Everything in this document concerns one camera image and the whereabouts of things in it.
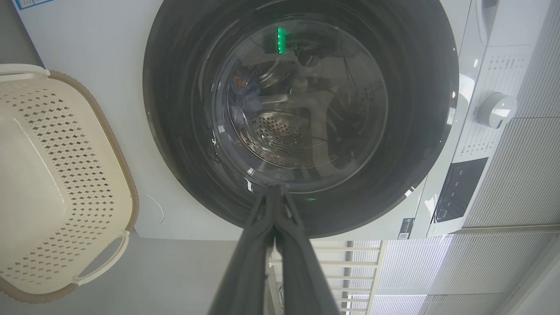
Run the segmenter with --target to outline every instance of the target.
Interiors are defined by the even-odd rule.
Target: washing machine
[[[107,116],[138,234],[203,240],[237,239],[270,184],[313,238],[460,229],[548,3],[15,0]]]

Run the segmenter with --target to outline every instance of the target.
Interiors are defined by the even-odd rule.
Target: white knob
[[[494,93],[478,109],[478,122],[490,128],[505,126],[515,116],[517,100],[513,96]]]

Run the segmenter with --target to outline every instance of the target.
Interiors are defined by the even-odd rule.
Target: laundry basket
[[[121,257],[137,215],[130,171],[89,91],[62,73],[0,64],[0,290],[30,303],[74,291]]]

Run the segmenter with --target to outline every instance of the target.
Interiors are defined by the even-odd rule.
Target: basket handle
[[[86,276],[83,276],[83,277],[78,277],[78,275],[74,275],[74,280],[72,282],[74,282],[77,285],[86,284],[90,281],[95,280],[97,277],[101,276],[107,270],[109,270],[111,267],[113,267],[113,265],[120,259],[120,257],[123,255],[124,251],[126,250],[126,248],[128,246],[128,240],[130,238],[129,235],[130,235],[130,232],[127,231],[127,230],[120,231],[120,234],[116,235],[115,238],[113,238],[113,240],[111,240],[111,242],[112,242],[112,241],[118,239],[119,237],[123,238],[123,240],[120,242],[119,249],[116,250],[116,252],[111,256],[111,258],[109,258],[109,260],[107,260],[101,267],[97,268],[95,271],[91,272],[89,275],[86,275]]]
[[[50,72],[42,67],[24,63],[0,64],[0,82],[28,80],[35,76],[48,77]]]

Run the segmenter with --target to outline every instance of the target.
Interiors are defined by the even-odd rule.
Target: washing machine door
[[[422,181],[458,81],[436,0],[166,0],[143,74],[189,193],[243,226],[256,194],[284,184],[311,237],[377,219]]]

